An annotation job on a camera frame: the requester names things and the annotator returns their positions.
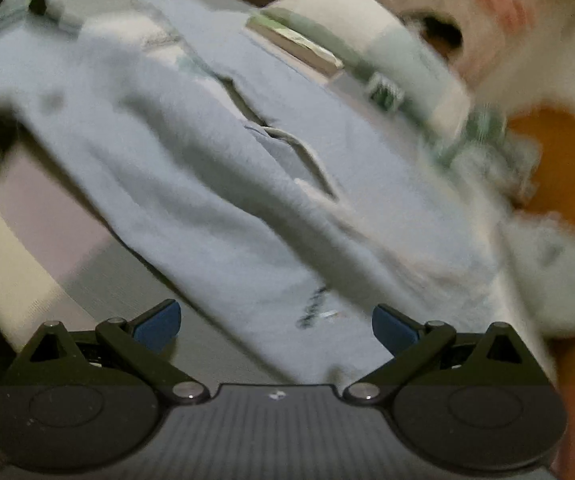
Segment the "grey plush cushion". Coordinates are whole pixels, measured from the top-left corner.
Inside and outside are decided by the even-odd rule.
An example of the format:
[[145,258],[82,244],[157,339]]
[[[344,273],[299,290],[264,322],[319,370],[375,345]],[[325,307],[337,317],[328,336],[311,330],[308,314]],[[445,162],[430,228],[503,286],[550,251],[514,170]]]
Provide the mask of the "grey plush cushion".
[[523,305],[547,339],[575,338],[575,226],[559,214],[513,214],[500,240]]

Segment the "grey plush toy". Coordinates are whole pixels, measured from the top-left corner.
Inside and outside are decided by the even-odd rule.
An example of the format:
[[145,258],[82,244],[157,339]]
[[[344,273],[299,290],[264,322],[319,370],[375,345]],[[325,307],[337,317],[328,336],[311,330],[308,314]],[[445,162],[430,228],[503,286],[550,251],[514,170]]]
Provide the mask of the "grey plush toy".
[[529,202],[536,193],[533,177],[541,162],[541,144],[530,136],[510,131],[489,154],[488,180],[513,204]]

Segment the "green handheld fan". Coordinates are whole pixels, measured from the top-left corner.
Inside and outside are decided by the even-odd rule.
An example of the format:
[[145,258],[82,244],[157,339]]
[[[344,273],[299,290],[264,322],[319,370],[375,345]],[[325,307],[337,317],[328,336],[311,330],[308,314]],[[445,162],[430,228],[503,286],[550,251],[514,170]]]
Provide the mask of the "green handheld fan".
[[457,138],[441,145],[434,152],[438,165],[449,168],[452,162],[470,145],[502,145],[507,136],[507,118],[494,106],[478,105],[472,108]]

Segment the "green white tissue pack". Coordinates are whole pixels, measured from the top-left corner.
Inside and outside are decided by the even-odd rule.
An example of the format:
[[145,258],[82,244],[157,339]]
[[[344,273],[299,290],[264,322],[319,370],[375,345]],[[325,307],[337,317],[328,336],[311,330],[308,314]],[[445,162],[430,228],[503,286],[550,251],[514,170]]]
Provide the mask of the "green white tissue pack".
[[368,100],[385,114],[394,114],[406,99],[398,84],[381,73],[373,73],[365,86]]

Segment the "patchwork pillow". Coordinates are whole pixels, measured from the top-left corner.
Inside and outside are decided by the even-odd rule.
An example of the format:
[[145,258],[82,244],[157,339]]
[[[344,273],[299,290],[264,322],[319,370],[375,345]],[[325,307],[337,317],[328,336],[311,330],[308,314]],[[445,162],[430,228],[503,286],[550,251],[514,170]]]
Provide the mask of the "patchwork pillow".
[[261,9],[343,61],[356,78],[378,73],[405,92],[403,108],[430,132],[454,139],[473,103],[462,79],[376,0],[275,0]]

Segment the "person behind pillow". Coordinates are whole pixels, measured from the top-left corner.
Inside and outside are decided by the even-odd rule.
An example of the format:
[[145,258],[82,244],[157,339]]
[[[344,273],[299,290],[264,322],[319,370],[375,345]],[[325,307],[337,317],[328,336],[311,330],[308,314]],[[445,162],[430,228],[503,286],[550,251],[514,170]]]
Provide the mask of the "person behind pillow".
[[462,51],[464,40],[461,28],[449,15],[412,11],[403,14],[401,21],[446,61]]

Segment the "green paperback book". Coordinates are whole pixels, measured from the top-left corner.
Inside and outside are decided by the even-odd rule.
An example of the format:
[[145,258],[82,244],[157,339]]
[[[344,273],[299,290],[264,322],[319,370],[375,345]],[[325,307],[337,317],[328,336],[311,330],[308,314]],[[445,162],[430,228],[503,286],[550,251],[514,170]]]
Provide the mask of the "green paperback book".
[[327,78],[344,69],[344,63],[331,51],[263,14],[248,18],[246,28]]

